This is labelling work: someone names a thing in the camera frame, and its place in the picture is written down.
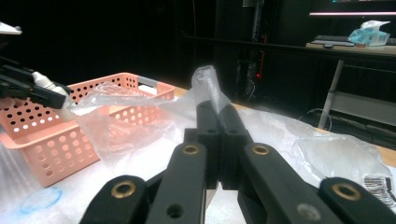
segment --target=clear plastic bag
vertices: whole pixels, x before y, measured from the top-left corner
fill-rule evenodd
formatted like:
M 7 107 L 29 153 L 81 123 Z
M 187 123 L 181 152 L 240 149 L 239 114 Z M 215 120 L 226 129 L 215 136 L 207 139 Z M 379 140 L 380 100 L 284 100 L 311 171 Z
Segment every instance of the clear plastic bag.
M 176 124 L 159 108 L 170 104 L 105 82 L 90 91 L 72 110 L 101 161 L 116 175 L 129 174 L 139 150 L 167 142 L 173 149 Z

